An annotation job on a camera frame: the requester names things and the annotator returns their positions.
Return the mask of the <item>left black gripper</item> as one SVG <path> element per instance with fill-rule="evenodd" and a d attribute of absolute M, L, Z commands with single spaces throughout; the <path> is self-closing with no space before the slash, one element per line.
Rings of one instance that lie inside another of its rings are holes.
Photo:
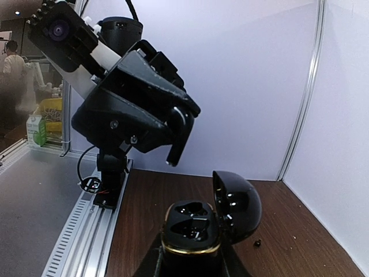
<path fill-rule="evenodd" d="M 99 77 L 71 120 L 74 130 L 108 155 L 127 144 L 147 153 L 169 145 L 185 149 L 185 106 L 201 109 L 185 92 L 176 67 L 147 40 L 140 40 Z"/>

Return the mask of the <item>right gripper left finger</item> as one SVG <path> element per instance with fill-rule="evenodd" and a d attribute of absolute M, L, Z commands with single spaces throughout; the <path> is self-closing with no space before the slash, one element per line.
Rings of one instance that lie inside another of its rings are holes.
<path fill-rule="evenodd" d="M 164 252 L 161 244 L 161 234 L 155 236 L 145 257 L 141 261 L 133 277 L 165 277 Z"/>

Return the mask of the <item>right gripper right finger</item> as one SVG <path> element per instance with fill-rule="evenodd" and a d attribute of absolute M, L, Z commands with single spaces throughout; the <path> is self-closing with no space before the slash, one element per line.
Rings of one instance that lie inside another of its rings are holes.
<path fill-rule="evenodd" d="M 252 277 L 243 265 L 231 243 L 225 238 L 221 239 L 221 273 L 222 277 Z"/>

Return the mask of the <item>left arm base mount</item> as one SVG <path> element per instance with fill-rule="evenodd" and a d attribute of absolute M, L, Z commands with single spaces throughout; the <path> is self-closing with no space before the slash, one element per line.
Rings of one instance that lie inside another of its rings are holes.
<path fill-rule="evenodd" d="M 94 205 L 105 209 L 116 209 L 125 176 L 129 173 L 127 153 L 130 149 L 131 145 L 126 147 L 119 158 L 108 155 L 102 150 L 99 151 L 97 170 L 101 173 L 101 185 L 93 201 Z"/>

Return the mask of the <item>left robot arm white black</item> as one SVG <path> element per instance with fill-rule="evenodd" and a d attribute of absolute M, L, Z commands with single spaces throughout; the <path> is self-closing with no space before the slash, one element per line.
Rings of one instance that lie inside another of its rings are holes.
<path fill-rule="evenodd" d="M 72 127 L 111 155 L 121 153 L 122 143 L 143 153 L 170 145 L 169 159 L 176 159 L 200 107 L 173 63 L 142 39 L 141 23 L 107 17 L 99 25 L 103 40 L 121 60 L 78 108 Z"/>

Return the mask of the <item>black earbud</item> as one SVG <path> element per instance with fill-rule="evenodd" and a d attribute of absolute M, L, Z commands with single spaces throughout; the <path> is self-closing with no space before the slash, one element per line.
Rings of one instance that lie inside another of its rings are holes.
<path fill-rule="evenodd" d="M 255 248 L 259 248 L 259 247 L 261 246 L 261 240 L 260 240 L 260 239 L 256 240 L 256 241 L 254 242 L 253 246 L 254 246 Z"/>

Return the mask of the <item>black charging case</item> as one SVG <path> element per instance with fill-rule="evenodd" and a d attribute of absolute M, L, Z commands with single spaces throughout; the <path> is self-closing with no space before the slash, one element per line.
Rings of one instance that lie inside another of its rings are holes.
<path fill-rule="evenodd" d="M 256 188 L 229 171 L 214 171 L 214 204 L 200 200 L 173 203 L 166 212 L 161 244 L 166 252 L 181 256 L 218 251 L 223 240 L 237 244 L 250 237 L 262 218 Z"/>

